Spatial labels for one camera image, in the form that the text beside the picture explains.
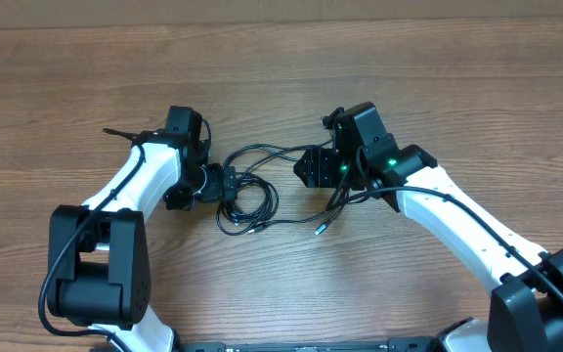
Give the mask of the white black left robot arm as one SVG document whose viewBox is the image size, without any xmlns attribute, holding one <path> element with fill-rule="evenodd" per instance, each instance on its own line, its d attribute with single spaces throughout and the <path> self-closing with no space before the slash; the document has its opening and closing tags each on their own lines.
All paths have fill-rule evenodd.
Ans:
<svg viewBox="0 0 563 352">
<path fill-rule="evenodd" d="M 237 176 L 209 160 L 208 122 L 170 107 L 164 127 L 123 133 L 130 155 L 80 205 L 60 205 L 49 224 L 48 272 L 38 297 L 43 328 L 56 336 L 99 335 L 118 351 L 178 351 L 177 332 L 151 307 L 146 223 L 159 202 L 190 211 L 234 200 Z"/>
</svg>

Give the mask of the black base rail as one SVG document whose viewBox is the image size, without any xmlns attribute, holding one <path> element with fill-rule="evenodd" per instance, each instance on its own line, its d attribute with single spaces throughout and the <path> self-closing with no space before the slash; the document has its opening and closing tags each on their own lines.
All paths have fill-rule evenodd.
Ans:
<svg viewBox="0 0 563 352">
<path fill-rule="evenodd" d="M 224 344 L 181 343 L 172 352 L 447 352 L 439 337 L 392 337 L 385 341 Z"/>
</svg>

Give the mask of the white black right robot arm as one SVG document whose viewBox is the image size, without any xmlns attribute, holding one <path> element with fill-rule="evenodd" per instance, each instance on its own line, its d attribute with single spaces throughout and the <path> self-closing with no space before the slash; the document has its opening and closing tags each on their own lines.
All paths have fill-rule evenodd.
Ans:
<svg viewBox="0 0 563 352">
<path fill-rule="evenodd" d="M 551 253 L 503 225 L 427 151 L 401 148 L 371 102 L 323 118 L 332 145 L 310 147 L 293 171 L 332 188 L 339 210 L 381 198 L 433 234 L 490 297 L 487 320 L 466 319 L 406 351 L 563 351 L 563 248 Z"/>
</svg>

